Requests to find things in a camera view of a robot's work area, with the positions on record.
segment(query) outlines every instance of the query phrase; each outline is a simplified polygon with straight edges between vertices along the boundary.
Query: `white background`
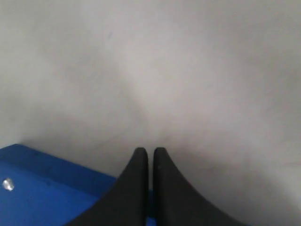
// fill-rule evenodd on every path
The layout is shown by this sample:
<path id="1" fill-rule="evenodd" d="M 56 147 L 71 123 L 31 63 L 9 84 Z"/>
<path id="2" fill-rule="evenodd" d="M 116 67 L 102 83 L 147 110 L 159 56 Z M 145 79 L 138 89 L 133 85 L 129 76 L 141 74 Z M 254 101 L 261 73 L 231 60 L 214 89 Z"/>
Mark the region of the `white background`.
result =
<path id="1" fill-rule="evenodd" d="M 299 226 L 300 12 L 297 0 L 1 0 L 0 146 L 114 176 L 135 147 L 165 146 L 237 219 Z"/>

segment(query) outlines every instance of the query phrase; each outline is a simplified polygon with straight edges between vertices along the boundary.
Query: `metal screw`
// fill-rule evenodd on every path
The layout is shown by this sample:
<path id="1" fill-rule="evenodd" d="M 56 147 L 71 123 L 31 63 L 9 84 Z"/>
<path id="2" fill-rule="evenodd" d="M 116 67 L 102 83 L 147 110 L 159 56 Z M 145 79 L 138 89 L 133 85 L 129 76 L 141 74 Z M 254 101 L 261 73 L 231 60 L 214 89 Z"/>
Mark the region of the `metal screw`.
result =
<path id="1" fill-rule="evenodd" d="M 4 179 L 2 186 L 5 190 L 8 190 L 10 192 L 15 188 L 14 183 L 10 178 Z"/>

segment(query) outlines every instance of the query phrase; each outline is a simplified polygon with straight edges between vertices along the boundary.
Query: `screw head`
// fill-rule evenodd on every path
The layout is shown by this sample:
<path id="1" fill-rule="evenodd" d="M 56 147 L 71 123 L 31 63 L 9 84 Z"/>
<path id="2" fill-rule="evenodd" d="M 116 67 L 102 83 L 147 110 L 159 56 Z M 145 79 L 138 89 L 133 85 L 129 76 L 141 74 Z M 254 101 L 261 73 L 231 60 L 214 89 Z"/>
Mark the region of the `screw head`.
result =
<path id="1" fill-rule="evenodd" d="M 5 190 L 8 190 L 10 192 L 15 188 L 14 183 L 10 178 L 4 179 L 2 182 L 2 186 Z"/>

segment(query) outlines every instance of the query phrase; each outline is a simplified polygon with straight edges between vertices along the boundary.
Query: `blue surface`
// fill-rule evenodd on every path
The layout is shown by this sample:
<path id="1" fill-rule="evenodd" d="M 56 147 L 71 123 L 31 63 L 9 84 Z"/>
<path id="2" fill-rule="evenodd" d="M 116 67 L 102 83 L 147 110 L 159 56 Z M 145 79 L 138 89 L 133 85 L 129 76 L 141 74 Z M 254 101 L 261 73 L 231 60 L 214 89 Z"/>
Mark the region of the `blue surface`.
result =
<path id="1" fill-rule="evenodd" d="M 0 176 L 12 192 L 0 189 L 1 226 L 61 226 L 92 206 L 116 178 L 23 145 L 0 149 Z M 155 221 L 148 219 L 147 226 Z"/>

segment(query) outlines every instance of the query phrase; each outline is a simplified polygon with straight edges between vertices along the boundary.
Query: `white wall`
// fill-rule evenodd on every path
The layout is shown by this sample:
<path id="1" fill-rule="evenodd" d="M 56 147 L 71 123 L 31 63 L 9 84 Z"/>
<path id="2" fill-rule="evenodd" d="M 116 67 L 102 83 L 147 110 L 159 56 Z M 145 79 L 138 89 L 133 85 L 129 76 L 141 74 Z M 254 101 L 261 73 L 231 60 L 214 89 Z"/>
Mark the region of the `white wall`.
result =
<path id="1" fill-rule="evenodd" d="M 259 226 L 300 225 L 301 3 L 2 0 L 0 146 L 117 176 L 137 146 Z"/>

